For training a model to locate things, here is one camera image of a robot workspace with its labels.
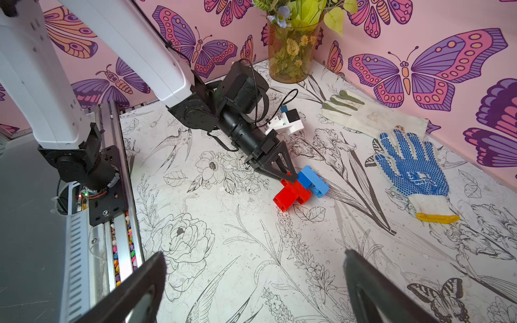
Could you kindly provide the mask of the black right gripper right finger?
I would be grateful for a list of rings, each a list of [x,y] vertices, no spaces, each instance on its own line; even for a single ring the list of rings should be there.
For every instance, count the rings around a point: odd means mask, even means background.
[[[355,250],[345,251],[343,270],[358,322],[437,321]]]

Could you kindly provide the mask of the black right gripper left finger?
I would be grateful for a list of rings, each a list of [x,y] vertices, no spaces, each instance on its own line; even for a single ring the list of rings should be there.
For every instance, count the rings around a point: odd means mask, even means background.
[[[78,322],[155,322],[165,282],[165,256],[157,252]]]

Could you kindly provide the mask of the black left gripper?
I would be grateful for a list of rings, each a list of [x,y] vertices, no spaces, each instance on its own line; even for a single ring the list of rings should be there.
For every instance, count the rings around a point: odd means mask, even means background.
[[[225,108],[219,116],[219,128],[236,148],[245,155],[245,164],[254,171],[295,183],[298,173],[294,168],[287,145],[277,138],[275,131],[266,135],[232,109]]]

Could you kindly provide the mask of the long blue lego brick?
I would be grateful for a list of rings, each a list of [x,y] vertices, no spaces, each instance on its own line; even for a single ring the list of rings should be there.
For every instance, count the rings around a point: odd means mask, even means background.
[[[301,169],[297,181],[318,198],[325,196],[330,190],[329,185],[310,166]]]

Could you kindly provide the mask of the long red lego brick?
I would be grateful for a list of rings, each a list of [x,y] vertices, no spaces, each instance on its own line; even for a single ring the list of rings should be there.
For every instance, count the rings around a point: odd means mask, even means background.
[[[290,183],[282,179],[282,190],[274,197],[273,202],[282,212],[286,212],[295,202],[303,205],[307,202],[312,193],[305,189],[298,181]]]

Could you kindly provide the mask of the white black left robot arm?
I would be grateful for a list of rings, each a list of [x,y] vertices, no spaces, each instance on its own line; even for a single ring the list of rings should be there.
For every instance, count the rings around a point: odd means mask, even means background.
[[[63,181],[104,192],[121,171],[100,153],[101,134],[87,111],[130,106],[134,92],[154,94],[182,125],[221,130],[229,152],[256,172],[295,182],[286,144],[259,122],[268,84],[227,40],[202,44],[177,13],[145,15],[134,1],[1,2],[1,93],[29,123],[39,152]]]

